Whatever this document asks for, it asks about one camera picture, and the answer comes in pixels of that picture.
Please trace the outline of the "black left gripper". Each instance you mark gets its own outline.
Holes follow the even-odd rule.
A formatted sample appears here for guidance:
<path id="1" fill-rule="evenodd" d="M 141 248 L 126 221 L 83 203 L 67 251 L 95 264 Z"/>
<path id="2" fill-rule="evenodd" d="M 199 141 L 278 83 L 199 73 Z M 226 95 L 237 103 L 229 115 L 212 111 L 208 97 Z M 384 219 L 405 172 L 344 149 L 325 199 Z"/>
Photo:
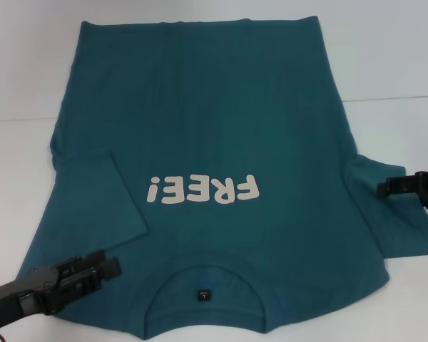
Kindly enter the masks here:
<path id="1" fill-rule="evenodd" d="M 34 269 L 0 286 L 0 326 L 27 316 L 51 313 L 44 297 L 55 287 L 53 306 L 66 306 L 100 290 L 103 281 L 122 274 L 118 258 L 107 259 L 103 250 L 62 261 L 56 269 Z"/>

